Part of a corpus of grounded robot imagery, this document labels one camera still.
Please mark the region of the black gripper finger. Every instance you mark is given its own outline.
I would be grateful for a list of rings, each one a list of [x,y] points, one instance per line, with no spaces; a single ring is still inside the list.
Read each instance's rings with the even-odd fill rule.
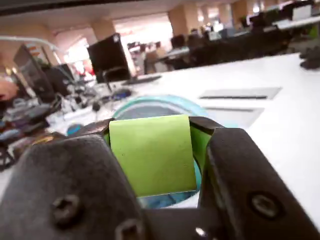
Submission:
[[[0,202],[3,240],[146,240],[148,227],[113,154],[110,120],[31,146]]]
[[[202,175],[198,204],[214,207],[231,240],[317,240],[302,206],[241,128],[189,118],[192,150]]]

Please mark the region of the bare human hand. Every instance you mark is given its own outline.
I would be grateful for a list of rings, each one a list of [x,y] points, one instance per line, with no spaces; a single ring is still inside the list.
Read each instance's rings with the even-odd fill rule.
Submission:
[[[18,86],[7,80],[0,80],[0,100],[8,101],[17,96]]]

